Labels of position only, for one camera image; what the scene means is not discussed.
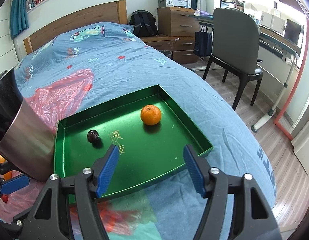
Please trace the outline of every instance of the green tray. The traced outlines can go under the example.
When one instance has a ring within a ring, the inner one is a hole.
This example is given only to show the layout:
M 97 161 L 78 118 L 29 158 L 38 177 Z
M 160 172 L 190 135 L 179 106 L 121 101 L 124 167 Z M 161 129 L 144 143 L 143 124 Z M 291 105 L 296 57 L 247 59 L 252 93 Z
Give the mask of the green tray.
M 140 118 L 141 109 L 150 104 L 162 113 L 160 123 L 154 126 L 144 125 Z M 92 129 L 102 140 L 99 147 L 87 141 Z M 113 143 L 120 149 L 120 158 L 103 195 L 107 199 L 138 191 L 185 169 L 186 144 L 191 144 L 199 156 L 213 148 L 180 106 L 155 85 L 61 120 L 56 134 L 55 173 L 67 177 L 91 167 Z

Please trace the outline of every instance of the metallic container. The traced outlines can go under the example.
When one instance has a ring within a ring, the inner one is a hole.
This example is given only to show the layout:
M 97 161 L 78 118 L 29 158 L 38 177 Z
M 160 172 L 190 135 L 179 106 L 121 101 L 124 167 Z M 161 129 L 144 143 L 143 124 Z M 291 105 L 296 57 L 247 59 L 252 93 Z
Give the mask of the metallic container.
M 0 174 L 18 170 L 45 182 L 53 173 L 55 137 L 19 92 L 14 69 L 0 75 Z
M 140 118 L 146 105 L 157 106 L 161 121 L 144 125 Z M 99 145 L 88 142 L 96 130 Z M 59 122 L 55 146 L 55 173 L 62 177 L 77 174 L 103 157 L 111 144 L 119 147 L 120 158 L 108 191 L 103 198 L 116 198 L 157 183 L 186 168 L 183 147 L 191 144 L 200 156 L 212 145 L 187 114 L 160 85 L 145 88 Z

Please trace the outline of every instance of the black chair leg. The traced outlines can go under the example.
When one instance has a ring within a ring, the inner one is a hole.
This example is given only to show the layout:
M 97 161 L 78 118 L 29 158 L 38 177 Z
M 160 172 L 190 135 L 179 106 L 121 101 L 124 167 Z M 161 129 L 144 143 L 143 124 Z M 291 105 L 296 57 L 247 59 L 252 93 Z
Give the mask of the black chair leg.
M 244 89 L 245 89 L 245 87 L 246 87 L 246 85 L 247 85 L 248 82 L 249 82 L 248 76 L 243 76 L 243 77 L 240 79 L 240 81 L 239 81 L 239 87 L 238 87 L 238 90 L 237 90 L 237 94 L 236 94 L 236 97 L 235 97 L 234 102 L 233 102 L 233 104 L 232 104 L 232 109 L 233 109 L 233 110 L 236 110 L 237 105 L 238 105 L 238 103 L 239 103 L 239 100 L 240 100 L 240 98 L 241 98 L 241 95 L 242 95 L 242 93 L 243 93 L 243 91 L 244 91 Z
M 209 68 L 211 66 L 211 63 L 213 62 L 213 57 L 210 56 L 209 57 L 209 60 L 208 60 L 208 63 L 207 63 L 207 66 L 206 66 L 206 69 L 205 69 L 205 72 L 204 72 L 204 75 L 202 76 L 202 79 L 205 80 L 207 75 L 208 75 L 208 71 L 209 71 Z
M 224 72 L 223 78 L 222 78 L 222 83 L 224 83 L 226 81 L 227 75 L 228 75 L 228 70 L 225 69 L 225 72 Z
M 255 92 L 253 93 L 253 98 L 252 98 L 251 103 L 250 103 L 251 106 L 253 106 L 253 104 L 256 100 L 256 97 L 257 97 L 257 94 L 258 94 L 258 91 L 259 91 L 259 87 L 260 87 L 260 84 L 261 84 L 261 80 L 262 80 L 262 78 L 257 81 Z

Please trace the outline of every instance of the wooden nightstand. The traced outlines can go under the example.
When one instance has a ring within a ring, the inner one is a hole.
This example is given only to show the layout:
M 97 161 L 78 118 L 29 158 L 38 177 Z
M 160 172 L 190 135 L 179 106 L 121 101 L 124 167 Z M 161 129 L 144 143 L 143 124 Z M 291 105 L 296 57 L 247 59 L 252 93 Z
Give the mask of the wooden nightstand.
M 172 37 L 173 60 L 179 64 L 197 62 L 193 54 L 195 32 L 200 26 L 193 15 L 195 10 L 179 7 L 158 8 L 158 31 Z
M 172 38 L 166 35 L 157 35 L 152 37 L 140 38 L 145 44 L 154 49 L 163 49 L 172 51 Z

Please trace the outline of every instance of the backpack strap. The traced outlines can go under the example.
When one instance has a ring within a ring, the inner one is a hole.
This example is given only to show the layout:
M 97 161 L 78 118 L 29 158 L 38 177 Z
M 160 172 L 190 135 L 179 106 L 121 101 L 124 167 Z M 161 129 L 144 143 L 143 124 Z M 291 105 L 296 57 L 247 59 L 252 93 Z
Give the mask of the backpack strap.
M 142 13 L 142 18 L 143 18 L 145 27 L 147 28 L 147 30 L 150 33 L 150 35 L 151 36 L 155 35 L 153 29 L 151 28 L 150 21 L 149 21 L 149 18 L 147 16 L 147 14 L 146 13 Z
M 138 36 L 139 32 L 140 32 L 140 28 L 141 28 L 141 19 L 139 17 L 139 14 L 134 14 L 133 17 L 135 18 L 135 29 L 133 34 Z

